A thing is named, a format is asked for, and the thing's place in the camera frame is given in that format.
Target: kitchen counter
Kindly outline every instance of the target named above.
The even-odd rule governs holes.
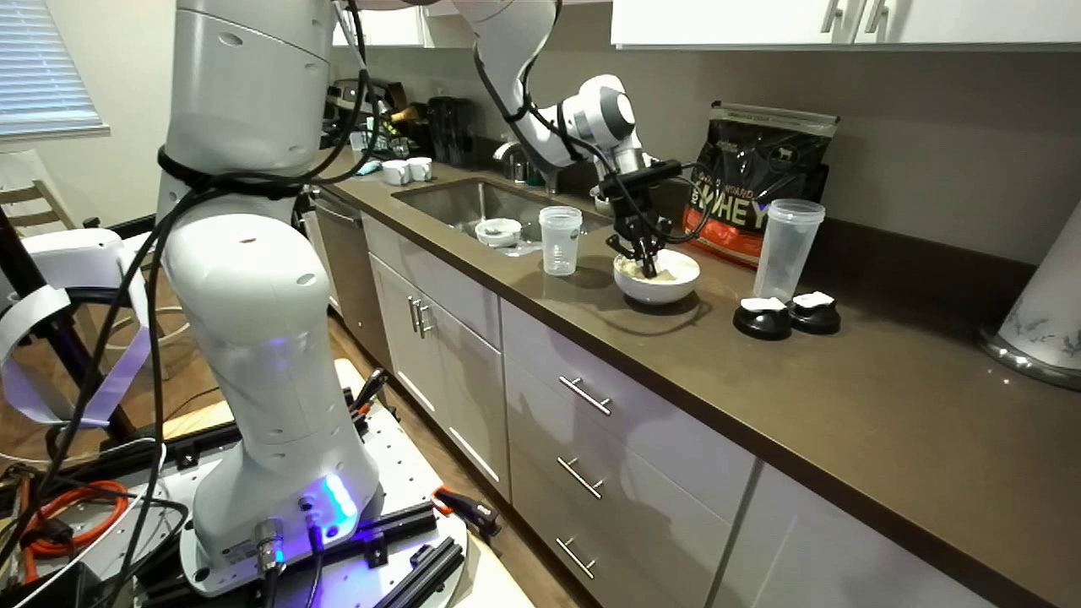
[[[437,183],[468,177],[437,168]],[[711,255],[689,250],[701,306],[656,313],[611,284],[609,229],[558,282],[539,255],[500,257],[382,180],[336,194],[991,600],[1081,606],[1077,393],[846,304],[835,338],[749,340],[735,306],[755,270]]]

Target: sink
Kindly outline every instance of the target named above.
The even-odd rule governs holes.
[[[532,194],[532,189],[512,189],[512,187],[496,187],[488,180],[462,180],[462,183],[445,183],[445,187],[426,187],[426,189],[406,189],[397,194],[397,198],[401,198],[406,207],[468,233],[469,239],[477,239],[473,225],[481,220],[495,220],[495,217],[506,217],[522,222],[522,242],[517,247],[495,247],[506,257],[523,257],[542,250],[542,211],[550,207],[553,198],[543,194]],[[603,217],[596,217],[593,211],[586,211],[582,217],[582,229],[597,229]]]

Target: white wall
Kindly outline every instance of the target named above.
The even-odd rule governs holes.
[[[74,220],[156,211],[173,76],[173,0],[52,0],[110,135],[10,142],[38,149]]]
[[[375,50],[413,99],[488,105],[469,50]],[[1009,259],[1040,259],[1081,198],[1081,50],[729,50],[609,46],[609,14],[575,6],[534,67],[539,100],[587,76],[627,82],[641,142],[694,162],[718,99],[842,115],[832,217]]]

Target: window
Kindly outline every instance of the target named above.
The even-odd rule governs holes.
[[[0,139],[102,127],[49,14],[49,0],[0,0]]]

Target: faucet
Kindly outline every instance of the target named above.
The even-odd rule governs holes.
[[[495,162],[506,162],[512,166],[512,180],[517,187],[539,187],[543,194],[558,194],[558,177],[562,168],[547,168],[542,162],[534,162],[517,142],[503,142],[496,152],[495,152]]]

